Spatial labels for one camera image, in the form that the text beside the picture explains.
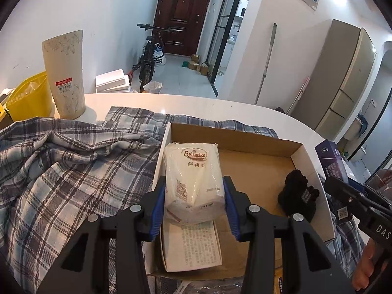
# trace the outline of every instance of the qr code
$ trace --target qr code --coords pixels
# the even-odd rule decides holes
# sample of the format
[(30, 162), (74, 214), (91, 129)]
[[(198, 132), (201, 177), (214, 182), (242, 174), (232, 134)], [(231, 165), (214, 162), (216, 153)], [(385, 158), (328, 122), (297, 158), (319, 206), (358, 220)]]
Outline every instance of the qr code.
[(72, 84), (67, 84), (67, 85), (63, 85), (63, 86), (59, 86), (58, 87), (58, 92), (59, 93), (64, 93), (67, 90), (70, 90), (72, 88)]
[(338, 210), (339, 220), (345, 219), (348, 217), (347, 207)]
[(183, 199), (184, 201), (187, 201), (187, 185), (186, 184), (182, 184), (178, 180), (177, 180), (176, 195), (180, 199)]

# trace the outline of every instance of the silver bolt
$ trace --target silver bolt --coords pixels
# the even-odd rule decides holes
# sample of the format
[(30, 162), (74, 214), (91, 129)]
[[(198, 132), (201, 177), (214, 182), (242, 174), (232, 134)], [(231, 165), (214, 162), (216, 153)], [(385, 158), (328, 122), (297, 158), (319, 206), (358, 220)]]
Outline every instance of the silver bolt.
[(89, 222), (95, 222), (95, 221), (97, 221), (98, 220), (98, 215), (97, 214), (90, 214), (88, 217), (87, 217), (87, 220), (89, 220)]
[(260, 207), (258, 205), (250, 205), (249, 211), (253, 213), (258, 213), (260, 211)]
[(133, 205), (131, 206), (131, 211), (132, 212), (139, 212), (142, 209), (141, 205)]
[(301, 222), (301, 221), (303, 221), (303, 215), (300, 214), (300, 213), (294, 213), (294, 214), (293, 214), (293, 219), (294, 219), (295, 221)]

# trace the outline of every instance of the brown wooden door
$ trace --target brown wooden door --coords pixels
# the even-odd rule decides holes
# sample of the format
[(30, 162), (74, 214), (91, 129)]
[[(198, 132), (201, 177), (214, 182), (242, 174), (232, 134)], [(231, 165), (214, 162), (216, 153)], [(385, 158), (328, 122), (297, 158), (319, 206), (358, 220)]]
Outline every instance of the brown wooden door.
[(154, 26), (180, 30), (162, 33), (165, 53), (191, 56), (197, 51), (210, 0), (158, 0)]

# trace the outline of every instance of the hand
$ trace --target hand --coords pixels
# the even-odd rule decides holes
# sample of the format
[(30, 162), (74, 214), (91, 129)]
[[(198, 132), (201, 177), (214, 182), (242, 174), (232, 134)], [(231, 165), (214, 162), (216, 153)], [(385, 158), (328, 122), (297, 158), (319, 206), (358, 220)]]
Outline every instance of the hand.
[[(360, 259), (355, 271), (352, 276), (352, 286), (356, 291), (360, 289), (366, 289), (369, 286), (369, 277), (374, 272), (374, 264), (372, 258), (376, 252), (376, 243), (369, 239), (368, 244), (363, 249), (363, 255)], [(382, 270), (384, 271), (387, 266), (387, 262), (383, 264)]]

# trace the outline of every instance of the bicycle wheel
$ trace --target bicycle wheel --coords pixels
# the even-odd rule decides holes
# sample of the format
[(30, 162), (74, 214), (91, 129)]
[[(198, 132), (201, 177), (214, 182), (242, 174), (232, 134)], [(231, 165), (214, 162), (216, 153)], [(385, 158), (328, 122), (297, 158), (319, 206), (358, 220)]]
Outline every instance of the bicycle wheel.
[(141, 93), (144, 92), (143, 86), (150, 82), (150, 74), (151, 74), (151, 66), (150, 65), (144, 66), (143, 77), (142, 77), (142, 80), (140, 81), (140, 92)]

